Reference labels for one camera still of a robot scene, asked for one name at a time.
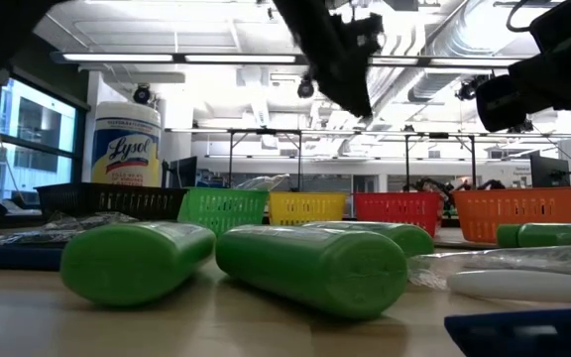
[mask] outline white object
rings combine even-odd
[[[172,55],[132,55],[132,54],[63,54],[63,58],[75,62],[173,62]]]
[[[186,55],[185,60],[191,63],[220,62],[220,63],[294,63],[295,56],[275,55]]]
[[[457,273],[447,279],[449,289],[480,298],[571,302],[571,275],[494,270]]]
[[[156,110],[134,103],[98,104],[91,181],[160,186],[160,135]]]

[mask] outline bottle cap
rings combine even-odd
[[[518,248],[517,234],[521,224],[501,224],[497,228],[497,244],[500,248]]]

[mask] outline camera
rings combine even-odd
[[[147,105],[151,101],[152,95],[148,84],[138,84],[138,88],[134,91],[134,101],[138,104]]]
[[[476,75],[472,79],[462,81],[460,89],[455,92],[455,97],[461,101],[475,99],[477,88],[490,78],[492,78],[490,75]]]
[[[301,83],[298,85],[298,90],[296,91],[299,98],[307,99],[314,95],[314,85],[312,85],[312,79],[309,75],[304,75],[301,79]]]
[[[521,0],[514,8],[520,8]],[[481,84],[477,111],[486,130],[496,132],[524,123],[528,114],[552,107],[571,110],[571,0],[532,21],[528,28],[540,54],[509,67],[509,74]]]

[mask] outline orange basket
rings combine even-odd
[[[464,239],[497,243],[501,224],[571,223],[571,187],[453,192]]]
[[[442,223],[442,200],[437,192],[354,193],[356,219],[410,223],[435,237]]]

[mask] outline plastic basket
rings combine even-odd
[[[345,193],[272,192],[270,223],[295,225],[342,220],[346,198]]]
[[[217,236],[244,224],[262,224],[267,191],[191,187],[179,210],[178,222],[196,223]]]
[[[455,191],[464,239],[497,243],[501,224],[571,223],[571,187]]]
[[[442,198],[437,192],[355,193],[359,221],[409,223],[435,237],[441,225]]]
[[[106,183],[63,183],[36,187],[46,219],[55,212],[79,217],[121,212],[138,219],[175,219],[186,193],[181,188]]]

